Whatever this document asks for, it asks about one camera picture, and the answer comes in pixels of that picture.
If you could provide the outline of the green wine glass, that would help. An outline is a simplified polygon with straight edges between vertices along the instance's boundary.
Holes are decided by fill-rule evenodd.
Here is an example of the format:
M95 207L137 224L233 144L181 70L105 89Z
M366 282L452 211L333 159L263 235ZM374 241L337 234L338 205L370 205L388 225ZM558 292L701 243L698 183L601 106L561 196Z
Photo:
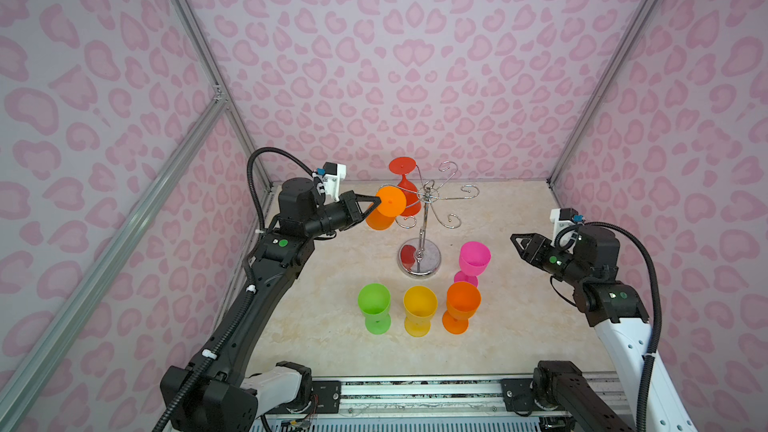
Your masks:
M382 335L389 330L391 294L386 286L380 283L364 286L358 294L357 304L371 334Z

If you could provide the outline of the yellow wine glass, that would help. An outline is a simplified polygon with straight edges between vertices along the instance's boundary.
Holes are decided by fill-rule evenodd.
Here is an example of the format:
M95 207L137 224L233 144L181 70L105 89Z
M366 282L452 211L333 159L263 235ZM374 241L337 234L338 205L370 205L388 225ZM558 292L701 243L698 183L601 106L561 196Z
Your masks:
M406 313L404 328L412 337L424 337L431 329L431 321L438 309L436 294L428 287L414 286L404 294Z

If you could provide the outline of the pink wine glass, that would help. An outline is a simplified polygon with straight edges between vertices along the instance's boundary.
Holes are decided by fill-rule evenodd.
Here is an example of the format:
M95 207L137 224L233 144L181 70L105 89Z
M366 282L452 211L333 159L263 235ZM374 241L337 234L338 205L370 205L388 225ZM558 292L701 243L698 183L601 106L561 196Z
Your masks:
M459 253L459 271L454 275L454 282L466 282L475 287L478 277L485 272L492 259L490 249L477 241L466 242Z

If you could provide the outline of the orange wine glass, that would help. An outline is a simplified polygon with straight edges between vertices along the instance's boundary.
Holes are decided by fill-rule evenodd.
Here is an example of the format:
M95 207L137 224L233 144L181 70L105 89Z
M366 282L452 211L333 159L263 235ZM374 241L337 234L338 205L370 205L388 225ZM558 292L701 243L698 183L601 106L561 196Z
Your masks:
M460 335L469 328L472 318L482 303L478 288L468 282L455 282L446 293L446 312L442 317L444 328L451 334Z
M376 197L380 199L380 204L366 218L366 223L373 230L383 231L391 227L405 211L407 200L404 192L394 186L380 188Z

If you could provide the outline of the red wine glass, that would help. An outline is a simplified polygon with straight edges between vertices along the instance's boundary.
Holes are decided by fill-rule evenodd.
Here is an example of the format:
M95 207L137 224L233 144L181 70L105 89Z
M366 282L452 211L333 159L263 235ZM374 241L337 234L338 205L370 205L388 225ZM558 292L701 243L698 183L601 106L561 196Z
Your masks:
M397 187L404 193L406 198L406 208L401 214L402 217L416 216L421 210L421 201L418 195L416 185L408 179L408 175L417 168L416 161L411 157L397 157L389 164L389 170L399 175L401 180Z

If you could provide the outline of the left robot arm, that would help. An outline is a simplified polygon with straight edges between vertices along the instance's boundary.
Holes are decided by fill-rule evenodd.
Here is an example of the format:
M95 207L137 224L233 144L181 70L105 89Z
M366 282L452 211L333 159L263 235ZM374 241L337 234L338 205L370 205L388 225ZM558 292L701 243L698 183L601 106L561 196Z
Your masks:
M278 212L243 261L246 283L204 346L185 367L170 367L155 430L248 431L275 408L301 411L312 372L289 361L247 377L248 361L280 300L298 279L318 238L346 231L376 210L378 196L343 192L329 203L317 177L286 181Z

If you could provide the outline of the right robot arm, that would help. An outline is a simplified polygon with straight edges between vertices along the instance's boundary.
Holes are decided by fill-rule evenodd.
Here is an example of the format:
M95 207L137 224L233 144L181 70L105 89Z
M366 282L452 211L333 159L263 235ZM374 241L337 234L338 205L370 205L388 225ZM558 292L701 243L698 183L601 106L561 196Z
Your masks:
M621 237L645 263L651 292L640 294L618 280ZM542 408L565 409L586 431L693 431L690 418L658 352L662 304L655 264L648 249L626 229L605 222L572 224L549 239L538 233L510 237L520 258L564 282L617 372L634 422L624 423L567 361L540 361L533 373L532 399Z

